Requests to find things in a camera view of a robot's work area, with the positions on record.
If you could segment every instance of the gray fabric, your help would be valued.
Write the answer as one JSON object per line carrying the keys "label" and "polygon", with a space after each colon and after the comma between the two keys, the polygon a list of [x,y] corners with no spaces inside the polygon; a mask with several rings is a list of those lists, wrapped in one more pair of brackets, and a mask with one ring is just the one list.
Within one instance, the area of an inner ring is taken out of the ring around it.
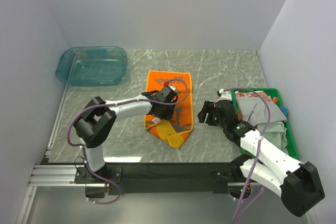
{"label": "gray fabric", "polygon": [[[279,107],[273,103],[266,101],[271,111],[271,123],[279,121],[287,121],[287,118],[279,109]],[[242,114],[244,121],[256,126],[260,123],[267,123],[267,109],[265,104],[258,97],[239,97],[237,103]]]}
{"label": "gray fabric", "polygon": [[[283,122],[275,122],[270,123],[267,127],[264,138],[266,138],[269,142],[275,145],[278,149],[282,150],[284,153],[288,154],[286,146],[287,146],[287,138],[286,138],[286,128],[283,125]],[[265,128],[266,124],[258,124],[257,130],[262,131]]]}

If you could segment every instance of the gray marble table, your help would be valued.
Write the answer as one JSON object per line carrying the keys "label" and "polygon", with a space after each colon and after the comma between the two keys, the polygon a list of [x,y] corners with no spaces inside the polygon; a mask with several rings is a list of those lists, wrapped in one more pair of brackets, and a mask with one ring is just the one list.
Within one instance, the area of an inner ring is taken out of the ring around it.
{"label": "gray marble table", "polygon": [[[255,51],[232,50],[126,50],[128,69],[120,84],[109,87],[68,86],[59,117],[49,162],[70,163],[81,155],[66,141],[66,129],[95,96],[104,100],[131,98],[145,91],[149,70],[190,72],[193,83],[194,116],[205,100],[217,100],[217,90],[230,87],[266,87]],[[220,128],[198,123],[177,150],[148,133],[143,117],[117,122],[103,143],[107,162],[230,162],[240,155]],[[79,139],[71,133],[72,141]]]}

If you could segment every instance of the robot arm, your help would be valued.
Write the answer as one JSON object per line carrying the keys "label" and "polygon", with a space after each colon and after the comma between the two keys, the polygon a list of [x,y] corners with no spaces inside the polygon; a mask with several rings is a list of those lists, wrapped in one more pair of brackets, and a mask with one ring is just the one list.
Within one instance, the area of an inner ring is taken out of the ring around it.
{"label": "robot arm", "polygon": [[89,110],[83,113],[75,123],[76,133],[85,146],[87,162],[92,171],[102,177],[108,176],[106,163],[103,159],[102,143],[106,140],[115,122],[147,114],[159,119],[171,120],[175,106],[157,104],[153,101],[175,103],[177,93],[169,86],[164,86],[160,91],[145,92],[130,99],[104,101],[100,97],[95,97],[88,103],[86,108],[98,104],[114,104]]}
{"label": "robot arm", "polygon": [[[261,139],[259,160],[251,179],[276,193],[286,208],[295,216],[301,217],[324,198],[324,190],[316,167],[286,155],[273,144],[260,136],[249,123],[238,120],[230,100],[205,101],[197,115],[199,122],[220,126],[226,137],[239,147],[257,154]],[[247,177],[254,159],[247,154],[232,161],[235,174]]]}

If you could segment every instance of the yellow cloth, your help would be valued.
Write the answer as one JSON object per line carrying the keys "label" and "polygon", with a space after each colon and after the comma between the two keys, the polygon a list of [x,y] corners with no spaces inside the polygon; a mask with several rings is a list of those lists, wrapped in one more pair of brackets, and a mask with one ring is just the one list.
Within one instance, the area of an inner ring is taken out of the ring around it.
{"label": "yellow cloth", "polygon": [[[144,126],[149,133],[169,143],[171,147],[180,148],[194,128],[190,73],[149,71],[146,91],[161,90],[163,83],[171,79],[182,79],[186,82],[189,90],[187,98],[182,103],[175,106],[173,119],[171,121],[161,120],[158,122],[158,119],[155,117],[145,115]],[[169,86],[176,87],[175,92],[177,92],[178,95],[177,101],[181,101],[186,94],[185,85],[179,81],[173,81],[172,83],[169,83]]]}

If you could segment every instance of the blue object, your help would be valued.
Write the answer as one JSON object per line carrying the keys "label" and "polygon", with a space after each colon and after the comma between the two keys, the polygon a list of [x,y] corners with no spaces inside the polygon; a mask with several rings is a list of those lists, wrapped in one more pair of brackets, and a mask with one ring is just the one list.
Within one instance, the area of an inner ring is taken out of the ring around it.
{"label": "blue object", "polygon": [[120,47],[74,47],[61,56],[57,78],[72,86],[117,85],[127,69]]}
{"label": "blue object", "polygon": [[285,116],[287,116],[287,114],[288,114],[288,109],[287,109],[286,107],[284,107],[284,106],[279,106],[279,109],[283,112],[283,114],[284,114]]}

